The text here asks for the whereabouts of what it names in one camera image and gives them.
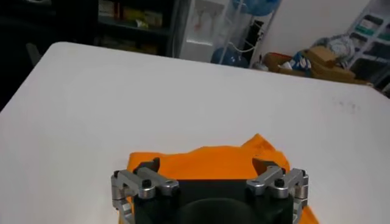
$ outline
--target hex bolt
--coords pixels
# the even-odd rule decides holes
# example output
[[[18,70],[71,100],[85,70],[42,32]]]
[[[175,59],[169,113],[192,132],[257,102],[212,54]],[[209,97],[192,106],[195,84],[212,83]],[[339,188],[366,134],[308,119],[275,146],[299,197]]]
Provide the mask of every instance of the hex bolt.
[[[152,181],[149,179],[143,180],[142,181],[142,188],[149,188],[152,186]]]
[[[283,179],[276,179],[275,182],[275,187],[283,187],[285,185],[285,181]]]

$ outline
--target silver metal bracket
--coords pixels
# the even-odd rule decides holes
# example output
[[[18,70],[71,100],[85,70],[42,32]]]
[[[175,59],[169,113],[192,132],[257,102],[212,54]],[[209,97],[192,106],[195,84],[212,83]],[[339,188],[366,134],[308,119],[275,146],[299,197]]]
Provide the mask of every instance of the silver metal bracket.
[[[279,166],[267,166],[267,170],[256,179],[247,180],[246,186],[251,189],[255,195],[262,195],[270,184],[282,176],[282,168]]]
[[[294,197],[293,224],[298,224],[302,209],[308,204],[309,176],[304,170],[292,169],[286,175],[282,168],[267,161],[262,161],[266,171],[256,179],[247,180],[246,185],[256,195],[263,195],[268,187],[274,198],[284,199],[289,194]]]
[[[136,174],[128,170],[116,171],[111,176],[112,205],[125,224],[134,224],[132,206],[127,197],[151,199],[155,197],[156,189],[162,195],[172,196],[178,188],[177,180],[167,179],[147,167],[139,168]]]

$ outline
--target orange cloth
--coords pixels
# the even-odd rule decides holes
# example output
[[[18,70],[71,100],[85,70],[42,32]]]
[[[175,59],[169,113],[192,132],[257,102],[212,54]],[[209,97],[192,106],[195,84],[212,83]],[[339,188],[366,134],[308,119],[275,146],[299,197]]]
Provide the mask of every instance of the orange cloth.
[[[274,161],[280,167],[290,170],[282,152],[256,134],[241,147],[202,147],[189,153],[165,155],[151,152],[130,154],[127,170],[132,171],[140,162],[160,158],[159,174],[177,180],[234,180],[252,179],[258,175],[252,165],[252,158]],[[303,210],[300,224],[318,223],[311,209]]]

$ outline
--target white wall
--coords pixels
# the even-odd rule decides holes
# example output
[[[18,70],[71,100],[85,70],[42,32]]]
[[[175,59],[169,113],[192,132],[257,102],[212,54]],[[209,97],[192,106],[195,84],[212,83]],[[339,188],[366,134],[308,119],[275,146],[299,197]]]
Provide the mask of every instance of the white wall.
[[[321,37],[345,33],[370,0],[282,0],[261,53],[293,55]]]

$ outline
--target white table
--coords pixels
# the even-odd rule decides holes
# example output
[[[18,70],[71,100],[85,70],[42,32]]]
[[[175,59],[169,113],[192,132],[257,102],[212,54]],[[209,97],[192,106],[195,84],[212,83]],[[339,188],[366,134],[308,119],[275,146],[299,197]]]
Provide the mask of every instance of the white table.
[[[322,223],[388,223],[389,112],[368,86],[57,43],[0,114],[0,223],[116,223],[131,152],[255,133],[310,174]]]

